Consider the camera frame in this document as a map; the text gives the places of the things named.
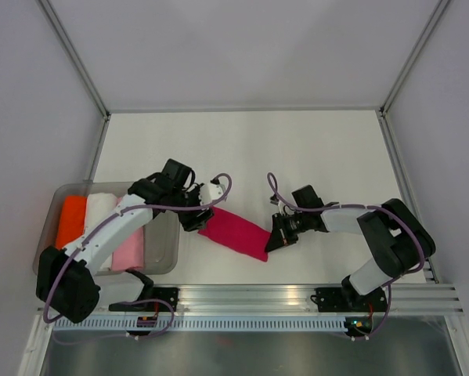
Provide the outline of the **magenta t shirt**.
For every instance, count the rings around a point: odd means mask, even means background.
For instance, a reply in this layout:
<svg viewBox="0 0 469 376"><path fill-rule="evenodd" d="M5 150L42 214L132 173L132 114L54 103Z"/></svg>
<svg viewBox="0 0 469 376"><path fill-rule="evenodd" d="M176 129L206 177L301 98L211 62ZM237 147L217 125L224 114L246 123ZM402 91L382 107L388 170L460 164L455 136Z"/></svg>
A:
<svg viewBox="0 0 469 376"><path fill-rule="evenodd" d="M265 246L270 232L260 226L221 208L213 208L214 216L198 233L239 254L261 262L268 261Z"/></svg>

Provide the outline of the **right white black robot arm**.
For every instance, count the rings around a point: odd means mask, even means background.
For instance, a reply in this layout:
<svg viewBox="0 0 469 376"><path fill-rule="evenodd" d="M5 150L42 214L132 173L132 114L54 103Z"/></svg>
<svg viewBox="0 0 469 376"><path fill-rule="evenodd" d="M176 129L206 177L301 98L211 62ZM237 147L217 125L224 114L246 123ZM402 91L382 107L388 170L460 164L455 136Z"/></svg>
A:
<svg viewBox="0 0 469 376"><path fill-rule="evenodd" d="M352 233L364 237L370 259L341 282L341 300L349 309L365 305L372 292L422 266L436 251L435 241L406 205L392 198L379 206L324 204L311 185L292 193L292 212L278 193L271 202L280 207L272 216L272 231L265 245L269 253L296 244L309 230Z"/></svg>

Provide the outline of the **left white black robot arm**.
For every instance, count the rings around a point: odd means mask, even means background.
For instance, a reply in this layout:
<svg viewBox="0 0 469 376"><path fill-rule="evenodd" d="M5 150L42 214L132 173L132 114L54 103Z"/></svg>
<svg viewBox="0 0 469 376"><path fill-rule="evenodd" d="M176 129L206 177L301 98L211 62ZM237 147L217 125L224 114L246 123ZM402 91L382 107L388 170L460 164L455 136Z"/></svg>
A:
<svg viewBox="0 0 469 376"><path fill-rule="evenodd" d="M167 160L159 172L135 181L105 217L62 248L49 246L38 260L36 295L44 302L43 320L67 318L77 324L99 305L103 289L94 281L103 263L136 230L159 214L173 212L186 232L202 230L214 215L213 206L228 190L214 177L196 183L192 168Z"/></svg>

